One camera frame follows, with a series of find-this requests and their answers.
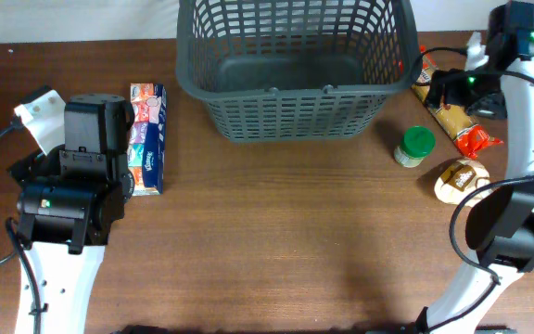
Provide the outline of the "green lid glass jar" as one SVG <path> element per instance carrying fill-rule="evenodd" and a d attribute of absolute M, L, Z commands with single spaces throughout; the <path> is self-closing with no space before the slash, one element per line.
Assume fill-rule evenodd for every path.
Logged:
<path fill-rule="evenodd" d="M 433 150 L 436 139 L 424 126 L 413 126 L 403 135 L 394 149 L 395 161 L 406 168 L 417 167 Z"/>

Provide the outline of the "beige snack pouch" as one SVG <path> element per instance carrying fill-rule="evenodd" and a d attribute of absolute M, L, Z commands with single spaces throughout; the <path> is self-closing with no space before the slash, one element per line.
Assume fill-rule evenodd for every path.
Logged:
<path fill-rule="evenodd" d="M 467 195 L 489 183 L 490 173 L 480 162 L 459 159 L 439 176 L 434 192 L 444 203 L 459 204 Z"/>

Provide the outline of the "grey plastic lattice basket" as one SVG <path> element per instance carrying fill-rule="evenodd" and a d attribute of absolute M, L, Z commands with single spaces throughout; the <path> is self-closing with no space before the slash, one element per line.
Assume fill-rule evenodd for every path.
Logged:
<path fill-rule="evenodd" d="M 349 138 L 420 68 L 409 0 L 183 1 L 176 76 L 236 143 Z"/>

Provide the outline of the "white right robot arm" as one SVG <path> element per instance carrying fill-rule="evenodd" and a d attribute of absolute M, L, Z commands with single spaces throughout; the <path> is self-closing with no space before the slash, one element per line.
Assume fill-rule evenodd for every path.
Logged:
<path fill-rule="evenodd" d="M 472 36 L 461 70 L 436 71 L 426 103 L 502 110 L 508 125 L 503 180 L 467 195 L 462 264 L 443 295 L 422 310 L 415 333 L 476 333 L 501 294 L 534 269 L 534 5 L 510 1 L 489 15 L 487 38 Z"/>

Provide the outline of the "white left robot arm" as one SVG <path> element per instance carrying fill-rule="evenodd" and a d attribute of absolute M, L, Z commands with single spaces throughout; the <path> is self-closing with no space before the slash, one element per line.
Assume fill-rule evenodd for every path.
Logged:
<path fill-rule="evenodd" d="M 19 184 L 6 231 L 18 253 L 18 333 L 82 333 L 111 226 L 134 192 L 128 136 L 134 110 L 122 96 L 64 101 L 47 91 L 14 114 L 39 148 L 9 167 Z"/>

